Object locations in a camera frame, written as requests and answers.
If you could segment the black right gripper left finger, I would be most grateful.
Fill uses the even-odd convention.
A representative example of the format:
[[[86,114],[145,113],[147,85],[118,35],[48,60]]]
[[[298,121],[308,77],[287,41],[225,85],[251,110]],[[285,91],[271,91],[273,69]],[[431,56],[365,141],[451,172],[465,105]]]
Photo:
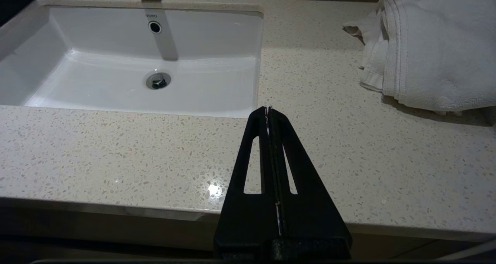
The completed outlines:
[[[267,107],[260,107],[248,118],[215,233],[218,247],[259,247],[279,237],[267,111]],[[244,187],[255,138],[259,140],[262,190],[259,194],[246,194]]]

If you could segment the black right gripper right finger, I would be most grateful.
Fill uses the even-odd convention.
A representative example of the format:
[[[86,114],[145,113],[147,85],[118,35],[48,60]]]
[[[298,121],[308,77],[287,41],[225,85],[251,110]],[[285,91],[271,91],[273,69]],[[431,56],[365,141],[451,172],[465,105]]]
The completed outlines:
[[[289,119],[269,109],[269,140],[280,235],[337,240],[352,236]]]

